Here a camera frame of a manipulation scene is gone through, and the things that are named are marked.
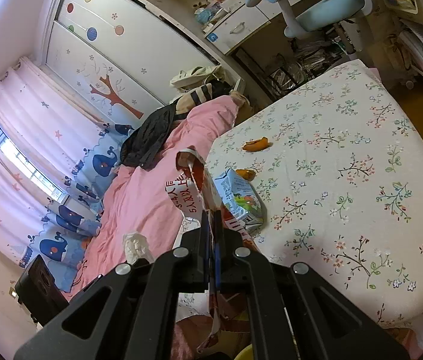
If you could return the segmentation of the white tissue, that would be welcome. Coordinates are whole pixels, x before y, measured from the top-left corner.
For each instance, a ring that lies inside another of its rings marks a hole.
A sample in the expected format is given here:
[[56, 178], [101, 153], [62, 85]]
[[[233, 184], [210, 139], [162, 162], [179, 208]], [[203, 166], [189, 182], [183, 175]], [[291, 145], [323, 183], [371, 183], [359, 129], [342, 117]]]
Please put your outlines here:
[[128, 233], [123, 236], [123, 247], [126, 262], [130, 265], [139, 259], [145, 259], [148, 263], [155, 261], [145, 236], [139, 232]]

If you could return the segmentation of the red snack bag wrapper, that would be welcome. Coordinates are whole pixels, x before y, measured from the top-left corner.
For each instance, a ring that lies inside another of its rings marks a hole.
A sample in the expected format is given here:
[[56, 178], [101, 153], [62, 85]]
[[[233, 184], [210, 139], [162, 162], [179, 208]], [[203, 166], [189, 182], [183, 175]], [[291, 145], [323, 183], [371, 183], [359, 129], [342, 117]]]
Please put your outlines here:
[[[245, 247], [258, 250], [243, 223], [237, 221], [222, 203], [205, 161], [193, 146], [176, 154], [176, 180], [165, 190], [183, 220], [173, 244], [181, 246], [185, 233], [207, 226], [207, 240], [213, 245], [212, 225], [222, 224], [240, 234]], [[209, 284], [204, 292], [182, 292], [178, 296], [177, 339], [197, 356], [222, 352], [234, 358], [250, 342], [246, 300], [239, 294], [225, 295]]]

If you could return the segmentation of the yellow-green trash bin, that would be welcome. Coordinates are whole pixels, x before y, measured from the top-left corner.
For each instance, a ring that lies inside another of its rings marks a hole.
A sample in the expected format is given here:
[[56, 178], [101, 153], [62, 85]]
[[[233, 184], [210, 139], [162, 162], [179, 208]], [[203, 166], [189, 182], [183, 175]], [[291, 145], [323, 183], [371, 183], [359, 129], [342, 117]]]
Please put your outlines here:
[[234, 360], [254, 360], [253, 345], [247, 345], [237, 354]]

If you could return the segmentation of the crushed white milk carton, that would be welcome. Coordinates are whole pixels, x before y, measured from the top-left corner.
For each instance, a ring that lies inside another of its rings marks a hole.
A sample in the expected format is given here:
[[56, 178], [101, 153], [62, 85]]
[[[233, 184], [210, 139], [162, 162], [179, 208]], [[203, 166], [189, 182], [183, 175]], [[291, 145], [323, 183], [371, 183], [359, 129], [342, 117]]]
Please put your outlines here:
[[261, 201], [251, 183], [232, 168], [213, 178], [216, 191], [233, 219], [248, 233], [264, 224]]

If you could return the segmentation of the pink duvet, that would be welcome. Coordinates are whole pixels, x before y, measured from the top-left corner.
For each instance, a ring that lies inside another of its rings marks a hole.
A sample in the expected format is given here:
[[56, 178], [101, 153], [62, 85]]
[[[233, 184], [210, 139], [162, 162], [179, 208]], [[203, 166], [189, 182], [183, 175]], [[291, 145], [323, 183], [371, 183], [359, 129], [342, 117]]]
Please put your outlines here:
[[183, 216], [168, 197], [165, 186], [180, 175], [176, 154], [192, 146], [202, 158], [207, 158], [213, 141], [234, 126], [242, 104], [234, 97], [221, 96], [196, 106], [172, 130], [151, 170], [119, 168], [103, 198], [100, 232], [85, 243], [85, 256], [72, 288], [64, 294], [67, 300], [98, 275], [105, 275], [125, 261], [124, 236], [131, 233], [145, 236], [155, 258], [173, 247]]

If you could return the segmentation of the black jacket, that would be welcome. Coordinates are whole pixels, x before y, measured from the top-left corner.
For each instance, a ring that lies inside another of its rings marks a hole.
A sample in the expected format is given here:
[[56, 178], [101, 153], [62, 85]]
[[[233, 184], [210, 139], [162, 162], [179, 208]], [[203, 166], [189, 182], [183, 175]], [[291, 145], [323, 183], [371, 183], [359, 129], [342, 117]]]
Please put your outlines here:
[[126, 167], [151, 170], [155, 157], [162, 150], [171, 133], [176, 115], [176, 104], [163, 106], [151, 113], [145, 122], [122, 144], [120, 162]]

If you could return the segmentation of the small orange peel piece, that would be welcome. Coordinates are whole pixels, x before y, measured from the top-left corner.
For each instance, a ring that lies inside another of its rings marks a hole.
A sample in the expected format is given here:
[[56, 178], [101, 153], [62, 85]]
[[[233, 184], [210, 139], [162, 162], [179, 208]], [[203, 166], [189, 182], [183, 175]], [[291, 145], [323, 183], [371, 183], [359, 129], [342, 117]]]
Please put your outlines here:
[[272, 146], [272, 142], [270, 142], [269, 139], [266, 138], [266, 136], [263, 136], [261, 139], [258, 140], [247, 141], [241, 147], [241, 149], [248, 153], [255, 153], [266, 150], [270, 146]]

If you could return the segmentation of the whale print blue curtain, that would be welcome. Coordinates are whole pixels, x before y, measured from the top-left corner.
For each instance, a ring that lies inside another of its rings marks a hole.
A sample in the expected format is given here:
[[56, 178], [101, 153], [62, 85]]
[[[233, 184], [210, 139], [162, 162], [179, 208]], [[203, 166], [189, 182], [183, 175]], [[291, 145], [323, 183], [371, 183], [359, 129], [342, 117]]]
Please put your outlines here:
[[131, 133], [77, 102], [29, 58], [0, 76], [0, 252], [43, 258], [70, 292]]

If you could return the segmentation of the floral white bed cloth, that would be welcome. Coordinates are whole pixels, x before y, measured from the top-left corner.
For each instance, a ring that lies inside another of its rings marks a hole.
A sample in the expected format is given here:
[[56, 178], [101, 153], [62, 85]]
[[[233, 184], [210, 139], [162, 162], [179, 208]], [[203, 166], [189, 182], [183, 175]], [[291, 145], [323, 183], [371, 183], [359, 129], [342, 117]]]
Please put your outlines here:
[[[262, 137], [272, 146], [242, 150]], [[308, 263], [385, 328], [423, 329], [423, 141], [362, 62], [216, 139], [207, 168], [255, 170], [255, 242], [272, 261]]]

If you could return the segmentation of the beige striped bag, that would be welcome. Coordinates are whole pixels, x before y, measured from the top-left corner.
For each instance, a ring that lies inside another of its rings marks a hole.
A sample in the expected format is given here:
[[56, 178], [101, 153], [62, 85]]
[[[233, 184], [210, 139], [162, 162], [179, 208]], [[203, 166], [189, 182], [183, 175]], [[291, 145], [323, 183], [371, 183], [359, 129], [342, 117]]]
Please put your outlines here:
[[177, 116], [184, 116], [193, 108], [222, 95], [228, 95], [234, 89], [232, 77], [220, 65], [180, 71], [169, 84], [180, 93], [172, 101]]

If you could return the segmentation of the white wardrobe with tree decal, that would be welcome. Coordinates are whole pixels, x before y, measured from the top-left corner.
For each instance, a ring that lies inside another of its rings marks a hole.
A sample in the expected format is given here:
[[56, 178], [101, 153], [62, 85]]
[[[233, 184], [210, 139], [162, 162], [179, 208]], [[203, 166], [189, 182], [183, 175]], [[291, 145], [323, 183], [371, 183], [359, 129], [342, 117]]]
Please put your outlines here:
[[177, 96], [173, 77], [214, 63], [133, 0], [61, 0], [46, 64], [114, 123], [137, 128]]

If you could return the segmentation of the white desk with drawers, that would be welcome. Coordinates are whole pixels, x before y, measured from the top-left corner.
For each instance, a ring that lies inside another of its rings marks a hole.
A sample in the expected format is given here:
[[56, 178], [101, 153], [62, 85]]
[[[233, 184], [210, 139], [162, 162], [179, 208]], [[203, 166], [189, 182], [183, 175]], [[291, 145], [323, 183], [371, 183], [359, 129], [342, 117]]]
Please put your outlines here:
[[[295, 6], [302, 0], [288, 1]], [[248, 94], [272, 102], [270, 92], [232, 54], [281, 15], [278, 5], [266, 0], [254, 7], [247, 7], [245, 0], [145, 0], [145, 7], [168, 20], [213, 59], [238, 73], [247, 84]]]

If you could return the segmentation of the light blue office chair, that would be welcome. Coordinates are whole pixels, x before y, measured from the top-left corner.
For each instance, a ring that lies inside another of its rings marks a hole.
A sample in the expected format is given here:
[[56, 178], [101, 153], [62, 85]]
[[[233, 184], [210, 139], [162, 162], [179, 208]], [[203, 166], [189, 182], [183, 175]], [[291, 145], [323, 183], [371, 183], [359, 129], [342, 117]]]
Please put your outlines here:
[[[246, 0], [249, 8], [257, 6], [263, 0]], [[357, 58], [356, 49], [347, 40], [347, 35], [339, 23], [354, 17], [365, 17], [372, 13], [374, 0], [320, 0], [295, 15], [288, 0], [266, 0], [276, 3], [281, 8], [286, 23], [284, 34], [287, 38], [305, 39], [315, 31], [332, 25], [345, 46], [345, 53], [350, 60]]]

